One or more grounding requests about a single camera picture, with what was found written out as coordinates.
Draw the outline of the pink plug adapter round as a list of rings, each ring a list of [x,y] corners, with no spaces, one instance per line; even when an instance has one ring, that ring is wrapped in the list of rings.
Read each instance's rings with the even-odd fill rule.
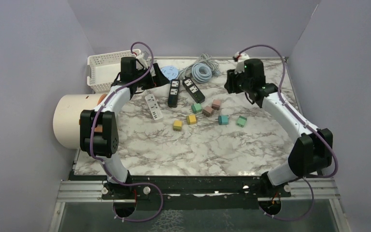
[[[203,115],[210,117],[214,114],[214,109],[210,106],[205,106],[202,110]]]

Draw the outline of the white power strip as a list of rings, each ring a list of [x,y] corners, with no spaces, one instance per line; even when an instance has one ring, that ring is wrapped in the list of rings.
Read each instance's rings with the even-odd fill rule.
[[[163,119],[163,113],[155,96],[153,94],[148,94],[145,96],[145,101],[151,113],[152,119],[154,121],[161,121]]]

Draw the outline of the green plug adapter white strip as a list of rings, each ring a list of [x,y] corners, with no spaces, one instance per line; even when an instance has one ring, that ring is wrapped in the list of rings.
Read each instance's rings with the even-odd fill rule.
[[[243,116],[239,116],[237,121],[236,121],[236,125],[243,128],[245,125],[246,125],[246,122],[247,122],[247,118],[246,117],[243,117]]]

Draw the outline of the blue round power socket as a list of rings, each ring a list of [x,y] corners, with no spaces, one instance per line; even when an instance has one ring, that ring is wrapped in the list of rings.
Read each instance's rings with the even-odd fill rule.
[[[164,66],[160,70],[168,80],[176,79],[179,75],[179,70],[174,66]]]

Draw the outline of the black power strip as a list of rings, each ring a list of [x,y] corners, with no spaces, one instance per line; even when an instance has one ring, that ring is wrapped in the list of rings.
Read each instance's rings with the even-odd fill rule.
[[[205,96],[191,78],[184,78],[183,86],[196,103],[203,103],[205,101]]]
[[[168,100],[167,100],[167,105],[170,108],[177,107],[179,89],[180,89],[180,81],[178,79],[171,80],[170,90],[169,90],[169,95],[168,95]]]

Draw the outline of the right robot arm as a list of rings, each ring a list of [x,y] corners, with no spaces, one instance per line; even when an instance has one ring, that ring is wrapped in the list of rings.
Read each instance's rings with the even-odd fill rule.
[[[287,161],[260,176],[259,190],[264,196],[270,197],[281,185],[332,164],[332,132],[309,122],[292,107],[277,85],[266,82],[260,59],[238,60],[236,68],[227,71],[224,87],[228,93],[243,92],[252,104],[268,112],[294,142]]]

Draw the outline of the yellow plug adapter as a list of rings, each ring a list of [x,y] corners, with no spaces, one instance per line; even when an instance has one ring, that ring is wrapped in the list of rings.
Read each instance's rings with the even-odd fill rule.
[[[183,122],[180,120],[175,120],[172,126],[174,131],[181,131],[182,127],[183,127]]]
[[[193,125],[197,123],[197,118],[196,115],[187,115],[186,116],[186,121],[188,125]]]

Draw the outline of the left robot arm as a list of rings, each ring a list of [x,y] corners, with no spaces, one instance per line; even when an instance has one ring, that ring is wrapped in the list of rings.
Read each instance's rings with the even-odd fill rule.
[[[108,180],[116,183],[114,192],[120,198],[129,197],[133,186],[129,180],[130,173],[117,154],[118,114],[139,88],[146,90],[168,82],[159,65],[153,61],[123,57],[120,72],[105,98],[94,109],[80,113],[80,149],[101,164]]]

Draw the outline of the teal plug adapter round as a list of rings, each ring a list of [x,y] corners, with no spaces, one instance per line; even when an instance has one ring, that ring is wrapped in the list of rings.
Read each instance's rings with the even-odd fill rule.
[[[219,125],[228,125],[229,124],[229,116],[228,115],[219,115],[218,118]]]

